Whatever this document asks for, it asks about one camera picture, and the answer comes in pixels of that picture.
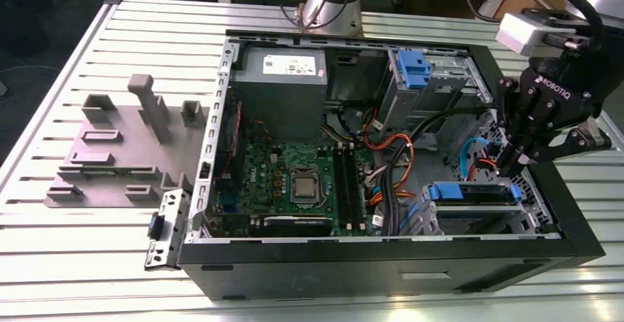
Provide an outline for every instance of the metal work table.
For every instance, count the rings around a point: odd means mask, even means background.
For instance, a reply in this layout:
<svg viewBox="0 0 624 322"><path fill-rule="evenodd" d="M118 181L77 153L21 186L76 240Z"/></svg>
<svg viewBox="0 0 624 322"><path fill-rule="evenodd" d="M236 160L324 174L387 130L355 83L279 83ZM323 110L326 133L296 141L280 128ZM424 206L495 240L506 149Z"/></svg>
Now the metal work table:
<svg viewBox="0 0 624 322"><path fill-rule="evenodd" d="M493 294L211 302L184 272L142 271L152 210L48 209L42 199L85 96L106 92L138 105L125 85L130 74L146 73L168 106L185 99L209 106L227 28L293 31L275 7L161 0L102 5L0 168L0 318L624 320L624 158L615 150L557 164L606 256ZM366 13L363 29L367 37L487 45L507 75L526 65L493 41L495 26L474 20Z"/></svg>

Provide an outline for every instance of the power supply label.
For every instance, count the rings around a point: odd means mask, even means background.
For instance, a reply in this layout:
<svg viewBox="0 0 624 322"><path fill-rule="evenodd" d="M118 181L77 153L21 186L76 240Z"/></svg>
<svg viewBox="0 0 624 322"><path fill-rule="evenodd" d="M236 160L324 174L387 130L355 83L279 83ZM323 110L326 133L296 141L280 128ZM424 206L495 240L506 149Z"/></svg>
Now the power supply label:
<svg viewBox="0 0 624 322"><path fill-rule="evenodd" d="M263 74L315 75L313 57L297 55L267 55L261 66Z"/></svg>

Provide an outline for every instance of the floor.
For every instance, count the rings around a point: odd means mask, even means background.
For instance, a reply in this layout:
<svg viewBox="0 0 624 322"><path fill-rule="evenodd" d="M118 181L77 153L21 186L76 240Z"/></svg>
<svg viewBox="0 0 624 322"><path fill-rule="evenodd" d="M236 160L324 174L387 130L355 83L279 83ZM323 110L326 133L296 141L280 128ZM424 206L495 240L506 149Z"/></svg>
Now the floor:
<svg viewBox="0 0 624 322"><path fill-rule="evenodd" d="M303 0L233 1L251 4L295 5ZM52 0L52 6L37 13L37 19L48 34L48 49L21 58L0 50L0 82L9 89L9 94L0 97L0 162L20 137L24 126L101 3L102 0ZM372 12L402 12L404 10L399 0L362 0L362 8ZM619 89L605 102L606 110L611 112L613 120L621 127L624 127L624 112L617 113L615 107L622 101L624 89Z"/></svg>

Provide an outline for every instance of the blue drive bay latch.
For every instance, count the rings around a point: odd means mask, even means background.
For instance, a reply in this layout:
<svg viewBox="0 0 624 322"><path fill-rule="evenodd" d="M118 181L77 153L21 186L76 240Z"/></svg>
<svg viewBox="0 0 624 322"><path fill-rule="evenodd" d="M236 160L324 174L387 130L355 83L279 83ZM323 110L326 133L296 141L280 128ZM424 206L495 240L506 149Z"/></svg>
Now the blue drive bay latch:
<svg viewBox="0 0 624 322"><path fill-rule="evenodd" d="M420 90L427 87L431 78L431 65L418 50L399 50L398 69L406 79L406 87L410 90Z"/></svg>

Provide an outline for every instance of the ram slot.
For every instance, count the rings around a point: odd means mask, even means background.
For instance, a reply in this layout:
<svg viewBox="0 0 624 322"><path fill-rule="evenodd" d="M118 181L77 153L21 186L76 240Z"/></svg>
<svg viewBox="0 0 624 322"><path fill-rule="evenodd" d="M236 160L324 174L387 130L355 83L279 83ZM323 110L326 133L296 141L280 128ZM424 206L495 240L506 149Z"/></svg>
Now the ram slot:
<svg viewBox="0 0 624 322"><path fill-rule="evenodd" d="M352 149L344 151L344 179L347 181L347 201L351 208L352 229L364 229L362 205L359 203L358 167Z"/></svg>
<svg viewBox="0 0 624 322"><path fill-rule="evenodd" d="M344 151L334 149L334 182L338 200L338 223L340 228L351 229L351 205L347 197L347 180L344 177Z"/></svg>

